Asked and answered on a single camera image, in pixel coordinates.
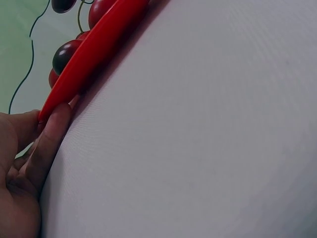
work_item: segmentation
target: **red plastic object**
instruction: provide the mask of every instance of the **red plastic object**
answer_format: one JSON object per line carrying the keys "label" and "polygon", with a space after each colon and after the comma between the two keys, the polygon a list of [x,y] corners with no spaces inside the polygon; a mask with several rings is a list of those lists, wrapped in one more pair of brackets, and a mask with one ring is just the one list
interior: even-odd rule
{"label": "red plastic object", "polygon": [[45,121],[61,103],[69,103],[82,89],[96,66],[111,55],[116,41],[149,0],[117,0],[79,46],[59,76],[38,120]]}

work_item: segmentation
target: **dark red cherry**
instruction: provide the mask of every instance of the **dark red cherry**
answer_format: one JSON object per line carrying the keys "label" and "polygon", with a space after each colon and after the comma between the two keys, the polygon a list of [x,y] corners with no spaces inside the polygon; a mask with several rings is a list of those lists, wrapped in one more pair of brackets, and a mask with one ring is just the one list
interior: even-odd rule
{"label": "dark red cherry", "polygon": [[53,69],[57,75],[61,75],[81,43],[82,40],[72,40],[58,48],[53,58]]}

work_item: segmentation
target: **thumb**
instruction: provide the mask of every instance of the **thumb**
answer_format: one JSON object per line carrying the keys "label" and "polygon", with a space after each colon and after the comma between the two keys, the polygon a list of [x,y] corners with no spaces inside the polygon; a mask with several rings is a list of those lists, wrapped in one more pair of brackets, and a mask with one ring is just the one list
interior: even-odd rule
{"label": "thumb", "polygon": [[38,110],[23,114],[3,115],[3,118],[11,124],[15,132],[18,142],[17,152],[23,150],[40,135],[38,115]]}
{"label": "thumb", "polygon": [[0,114],[0,183],[18,152],[39,135],[38,111],[24,114]]}

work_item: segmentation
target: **finger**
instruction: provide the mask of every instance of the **finger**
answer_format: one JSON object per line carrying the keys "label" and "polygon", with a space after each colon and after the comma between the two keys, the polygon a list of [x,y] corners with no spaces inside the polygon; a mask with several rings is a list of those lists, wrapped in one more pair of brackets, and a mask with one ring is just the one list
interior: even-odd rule
{"label": "finger", "polygon": [[68,129],[71,109],[68,104],[60,105],[46,124],[25,169],[25,176],[39,192],[52,166],[56,151]]}
{"label": "finger", "polygon": [[[39,136],[40,128],[38,127],[38,115],[38,110],[23,114],[0,115],[0,117],[3,117],[4,120],[7,120],[9,124],[11,124],[11,129],[12,127],[14,129],[18,141],[18,153]],[[6,141],[3,146],[6,146],[8,143],[11,143],[11,141]]]}
{"label": "finger", "polygon": [[16,154],[38,135],[37,111],[24,114],[0,114],[0,185],[5,185]]}

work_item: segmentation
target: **white surface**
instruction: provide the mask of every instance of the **white surface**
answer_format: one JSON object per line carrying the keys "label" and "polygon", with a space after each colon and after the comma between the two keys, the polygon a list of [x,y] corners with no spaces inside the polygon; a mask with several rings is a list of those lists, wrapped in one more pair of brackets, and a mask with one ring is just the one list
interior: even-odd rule
{"label": "white surface", "polygon": [[315,237],[316,12],[171,0],[66,135],[45,237]]}

